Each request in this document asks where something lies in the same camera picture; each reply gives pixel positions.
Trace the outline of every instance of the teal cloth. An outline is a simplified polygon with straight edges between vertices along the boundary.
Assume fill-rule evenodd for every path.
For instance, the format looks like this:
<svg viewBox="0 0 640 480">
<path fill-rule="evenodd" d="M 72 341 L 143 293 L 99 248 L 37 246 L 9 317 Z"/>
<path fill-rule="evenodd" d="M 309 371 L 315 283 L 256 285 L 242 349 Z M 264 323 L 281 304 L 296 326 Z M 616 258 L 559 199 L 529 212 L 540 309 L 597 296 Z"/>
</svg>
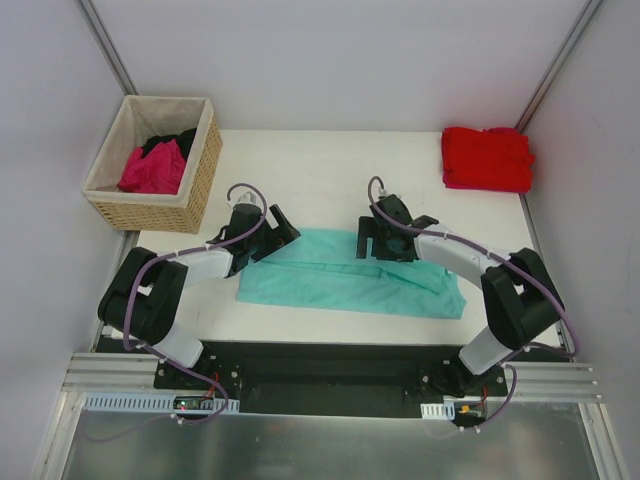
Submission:
<svg viewBox="0 0 640 480">
<path fill-rule="evenodd" d="M 300 233 L 293 243 L 245 267 L 238 301 L 413 317 L 462 316 L 466 301 L 456 276 L 443 267 L 357 259 L 353 232 Z"/>
</svg>

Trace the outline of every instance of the white wall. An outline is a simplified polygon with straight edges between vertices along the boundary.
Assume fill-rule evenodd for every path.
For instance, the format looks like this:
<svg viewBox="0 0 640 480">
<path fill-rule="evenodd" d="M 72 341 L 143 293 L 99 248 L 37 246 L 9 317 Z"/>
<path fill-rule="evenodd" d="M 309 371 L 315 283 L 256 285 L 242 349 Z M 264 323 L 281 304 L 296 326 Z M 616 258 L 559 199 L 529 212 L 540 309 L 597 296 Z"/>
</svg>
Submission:
<svg viewBox="0 0 640 480">
<path fill-rule="evenodd" d="M 122 93 L 71 0 L 0 19 L 0 478 L 29 478 L 119 235 L 81 194 Z"/>
<path fill-rule="evenodd" d="M 609 1 L 527 130 L 542 251 L 640 478 L 640 2 Z"/>
<path fill-rule="evenodd" d="M 222 128 L 512 126 L 585 0 L 94 0 L 145 95 Z"/>
</svg>

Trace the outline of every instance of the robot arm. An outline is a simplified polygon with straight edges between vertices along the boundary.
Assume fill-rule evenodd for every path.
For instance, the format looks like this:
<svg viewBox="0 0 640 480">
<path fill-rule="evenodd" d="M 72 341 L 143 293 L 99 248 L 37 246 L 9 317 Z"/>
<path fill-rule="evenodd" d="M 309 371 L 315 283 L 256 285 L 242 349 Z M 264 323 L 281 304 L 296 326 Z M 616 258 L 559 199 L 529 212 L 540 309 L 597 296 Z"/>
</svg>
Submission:
<svg viewBox="0 0 640 480">
<path fill-rule="evenodd" d="M 372 254 L 381 260 L 424 260 L 442 265 L 467 279 L 483 292 L 488 325 L 449 363 L 435 374 L 432 385 L 444 394 L 462 397 L 481 383 L 483 376 L 512 352 L 520 350 L 559 320 L 559 314 L 533 285 L 502 263 L 469 245 L 448 239 L 451 233 L 438 220 L 421 216 L 412 219 L 396 195 L 382 196 L 371 207 L 373 217 L 360 217 L 359 258 Z M 380 211 L 418 234 L 391 224 Z M 493 250 L 494 254 L 529 274 L 560 298 L 539 255 L 528 248 L 517 253 Z"/>
<path fill-rule="evenodd" d="M 131 335 L 182 366 L 208 375 L 210 355 L 207 348 L 175 322 L 182 290 L 207 280 L 232 277 L 248 264 L 249 258 L 259 261 L 300 236 L 277 205 L 269 210 L 277 227 L 271 228 L 265 221 L 241 242 L 216 248 L 216 243 L 236 238 L 260 221 L 262 211 L 255 205 L 255 197 L 245 195 L 234 206 L 229 224 L 207 242 L 211 244 L 210 250 L 153 265 L 142 278 L 143 289 L 138 289 L 136 294 Z M 125 312 L 134 280 L 141 268 L 157 256 L 142 247 L 129 252 L 100 302 L 100 320 L 124 331 Z"/>
</svg>

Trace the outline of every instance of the white tabletop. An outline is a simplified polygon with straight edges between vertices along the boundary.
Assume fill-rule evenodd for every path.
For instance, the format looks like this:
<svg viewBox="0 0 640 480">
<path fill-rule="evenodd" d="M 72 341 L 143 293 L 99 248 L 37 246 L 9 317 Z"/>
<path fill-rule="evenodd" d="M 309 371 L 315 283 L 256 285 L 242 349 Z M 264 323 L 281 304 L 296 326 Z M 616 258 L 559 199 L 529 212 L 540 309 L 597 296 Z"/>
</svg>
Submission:
<svg viewBox="0 0 640 480">
<path fill-rule="evenodd" d="M 517 195 L 444 188 L 439 133 L 229 130 L 222 139 L 200 233 L 144 231 L 139 245 L 171 251 L 213 238 L 229 221 L 225 194 L 237 182 L 258 187 L 296 228 L 355 232 L 358 217 L 369 214 L 367 182 L 380 175 L 414 217 L 430 215 L 492 248 L 531 246 Z M 467 300 L 461 320 L 241 303 L 236 276 L 186 289 L 177 321 L 203 340 L 462 345 L 487 320 L 481 291 L 458 281 Z M 553 328 L 538 340 L 558 345 Z"/>
</svg>

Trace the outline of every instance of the red folded towel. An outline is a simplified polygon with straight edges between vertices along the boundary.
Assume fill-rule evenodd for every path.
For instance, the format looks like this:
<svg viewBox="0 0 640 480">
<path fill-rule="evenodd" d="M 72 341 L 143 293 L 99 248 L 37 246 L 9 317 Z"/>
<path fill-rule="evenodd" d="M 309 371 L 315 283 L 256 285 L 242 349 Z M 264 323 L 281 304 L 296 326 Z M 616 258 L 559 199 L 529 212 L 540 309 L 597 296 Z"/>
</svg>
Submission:
<svg viewBox="0 0 640 480">
<path fill-rule="evenodd" d="M 529 140 L 511 128 L 442 132 L 442 180 L 447 188 L 525 193 L 531 189 Z"/>
</svg>

